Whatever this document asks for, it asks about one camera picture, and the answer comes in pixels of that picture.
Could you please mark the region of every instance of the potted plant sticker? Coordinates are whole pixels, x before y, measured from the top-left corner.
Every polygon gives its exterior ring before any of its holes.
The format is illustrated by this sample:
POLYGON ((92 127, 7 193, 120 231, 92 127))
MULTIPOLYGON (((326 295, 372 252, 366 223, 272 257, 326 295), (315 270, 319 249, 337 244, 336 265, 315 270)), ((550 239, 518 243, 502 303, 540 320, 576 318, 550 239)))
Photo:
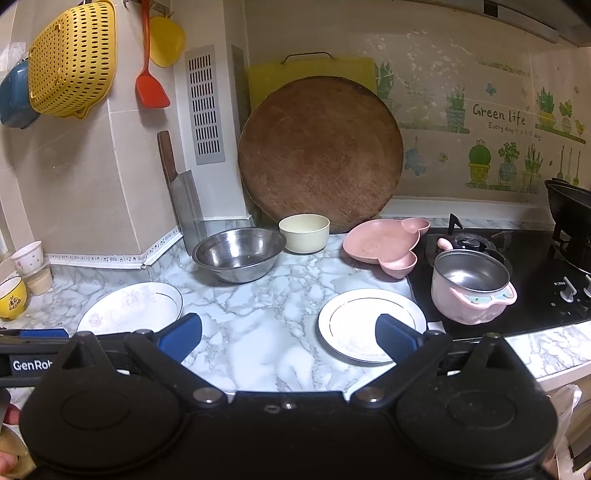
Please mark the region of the potted plant sticker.
POLYGON ((464 128, 466 111, 464 110, 464 87, 454 88, 447 96, 449 107, 446 109, 447 128, 452 132, 459 132, 464 128))
POLYGON ((377 94, 387 107, 392 110, 392 100, 390 97, 390 91, 392 91, 392 85, 394 85, 394 75, 390 70, 390 62, 382 62, 379 66, 374 64, 375 67, 375 81, 377 84, 377 94))
POLYGON ((474 183, 486 183, 486 177, 491 167, 491 152, 484 146, 484 140, 479 140, 468 154, 470 158, 470 179, 474 183))
POLYGON ((540 180, 542 174, 540 173, 540 167, 544 162, 544 159, 540 160, 540 152, 536 157, 535 144, 532 144, 527 149, 527 156, 525 158, 525 172, 522 175, 522 187, 521 191, 525 193, 539 192, 540 180))
POLYGON ((517 176, 517 167, 513 163, 519 158, 519 150, 515 142, 506 142, 503 148, 499 149, 499 156, 504 159, 504 162, 499 167, 499 184, 513 185, 513 181, 517 176))
POLYGON ((569 134, 573 129, 573 124, 570 122, 570 117, 573 116, 573 105, 570 103, 570 100, 566 100, 565 103, 560 102, 558 110, 560 110, 560 114, 562 115, 562 131, 565 134, 569 134))
POLYGON ((542 88, 542 91, 538 92, 538 120, 545 127, 552 128, 556 123, 552 112, 554 112, 554 95, 550 95, 545 88, 542 88))

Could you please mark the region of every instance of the red spatula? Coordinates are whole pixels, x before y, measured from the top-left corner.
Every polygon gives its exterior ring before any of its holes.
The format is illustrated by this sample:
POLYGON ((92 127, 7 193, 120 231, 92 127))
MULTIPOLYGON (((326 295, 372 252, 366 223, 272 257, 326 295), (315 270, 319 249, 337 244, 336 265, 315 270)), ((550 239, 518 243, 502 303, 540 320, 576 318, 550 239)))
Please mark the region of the red spatula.
POLYGON ((150 0, 142 0, 144 28, 144 69, 135 80, 135 93, 146 108, 165 108, 170 99, 160 82, 150 75, 150 0))

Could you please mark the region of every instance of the white cup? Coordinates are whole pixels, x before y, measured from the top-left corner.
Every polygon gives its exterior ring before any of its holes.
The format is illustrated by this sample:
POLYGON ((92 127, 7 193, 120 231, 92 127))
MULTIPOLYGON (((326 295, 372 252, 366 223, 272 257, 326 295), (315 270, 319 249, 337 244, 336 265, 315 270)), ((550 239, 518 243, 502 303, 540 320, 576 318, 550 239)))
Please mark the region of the white cup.
POLYGON ((40 270, 43 266, 43 247, 41 242, 33 242, 21 249, 10 257, 14 260, 17 271, 21 275, 29 275, 35 270, 40 270))

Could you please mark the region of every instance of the white plate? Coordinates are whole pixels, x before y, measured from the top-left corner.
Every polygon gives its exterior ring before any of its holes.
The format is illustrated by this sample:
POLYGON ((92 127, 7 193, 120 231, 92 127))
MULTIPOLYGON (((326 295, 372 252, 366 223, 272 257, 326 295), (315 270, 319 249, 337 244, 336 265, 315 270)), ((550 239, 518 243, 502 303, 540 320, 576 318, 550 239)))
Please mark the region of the white plate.
POLYGON ((176 288, 166 283, 137 283, 96 302, 77 331, 105 335, 146 328, 158 332, 178 320, 182 308, 183 297, 176 288))
POLYGON ((425 315, 417 304, 400 293, 377 288, 352 290, 333 298, 322 308, 318 327, 326 343, 349 358, 391 362, 375 340, 375 322, 383 313, 419 333, 427 329, 425 315))

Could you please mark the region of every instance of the stove knob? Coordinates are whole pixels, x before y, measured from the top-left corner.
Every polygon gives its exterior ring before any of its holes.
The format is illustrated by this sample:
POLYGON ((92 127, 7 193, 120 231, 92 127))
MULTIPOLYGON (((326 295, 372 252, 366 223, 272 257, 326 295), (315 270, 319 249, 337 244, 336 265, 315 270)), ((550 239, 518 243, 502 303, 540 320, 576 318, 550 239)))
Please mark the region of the stove knob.
POLYGON ((572 303, 574 296, 577 294, 577 289, 573 286, 568 278, 564 278, 566 288, 560 292, 560 296, 566 303, 572 303))
POLYGON ((587 295, 591 299, 591 277, 589 277, 588 275, 585 275, 585 280, 587 280, 589 285, 587 285, 583 289, 583 292, 585 293, 585 295, 587 295))

